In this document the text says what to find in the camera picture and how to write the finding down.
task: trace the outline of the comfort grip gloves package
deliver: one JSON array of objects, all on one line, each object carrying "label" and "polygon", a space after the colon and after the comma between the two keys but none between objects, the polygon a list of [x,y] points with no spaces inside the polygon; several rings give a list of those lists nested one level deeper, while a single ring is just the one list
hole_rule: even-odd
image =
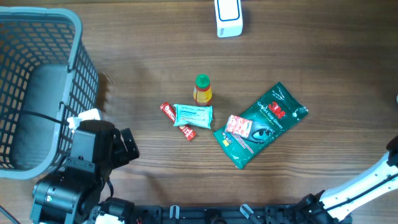
[{"label": "comfort grip gloves package", "polygon": [[248,137],[227,133],[226,126],[214,132],[214,136],[236,167],[242,169],[307,114],[308,110],[279,82],[240,115],[252,121]]}]

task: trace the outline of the plastic basket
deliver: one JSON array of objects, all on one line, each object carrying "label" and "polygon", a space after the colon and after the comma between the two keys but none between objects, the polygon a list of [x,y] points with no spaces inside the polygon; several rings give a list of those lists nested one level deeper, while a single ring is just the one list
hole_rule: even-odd
[{"label": "plastic basket", "polygon": [[[26,110],[66,120],[92,109],[98,74],[66,9],[0,7],[0,114]],[[72,146],[67,126],[28,114],[0,118],[0,177],[54,169]]]}]

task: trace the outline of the wood grain surface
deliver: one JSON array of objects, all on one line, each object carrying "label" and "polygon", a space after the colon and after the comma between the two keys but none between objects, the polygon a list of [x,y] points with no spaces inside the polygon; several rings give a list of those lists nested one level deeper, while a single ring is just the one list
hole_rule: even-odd
[{"label": "wood grain surface", "polygon": [[[243,1],[244,31],[216,36],[214,5],[44,5],[75,11],[99,73],[98,107],[131,128],[141,156],[114,170],[115,197],[138,205],[295,203],[369,168],[398,134],[397,1]],[[188,142],[159,105],[194,104],[196,75],[213,88],[212,130]],[[281,81],[309,115],[238,170],[213,137]],[[30,223],[37,179],[0,180],[0,204]],[[102,198],[109,195],[103,191]],[[397,223],[398,192],[353,212]],[[0,223],[9,223],[0,215]]]}]

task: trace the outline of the red wrapper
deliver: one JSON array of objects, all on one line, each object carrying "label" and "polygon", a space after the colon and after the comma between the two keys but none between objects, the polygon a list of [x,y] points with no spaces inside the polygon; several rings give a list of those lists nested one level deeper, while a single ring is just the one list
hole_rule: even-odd
[{"label": "red wrapper", "polygon": [[[165,113],[170,118],[170,120],[175,122],[175,116],[176,116],[175,111],[169,105],[168,102],[162,103],[162,105],[160,106],[160,109],[163,111],[163,113]],[[184,133],[184,135],[188,141],[191,141],[193,139],[193,137],[195,137],[195,135],[197,135],[196,132],[194,132],[194,130],[192,130],[192,128],[190,128],[186,125],[181,125],[178,128],[182,133]]]}]

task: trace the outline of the small bottle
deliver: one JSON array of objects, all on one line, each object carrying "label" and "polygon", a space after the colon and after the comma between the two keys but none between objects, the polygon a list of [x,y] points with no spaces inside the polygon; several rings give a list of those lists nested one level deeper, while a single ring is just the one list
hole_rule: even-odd
[{"label": "small bottle", "polygon": [[209,77],[205,74],[198,75],[193,89],[195,103],[198,106],[208,106],[211,103],[212,95]]}]

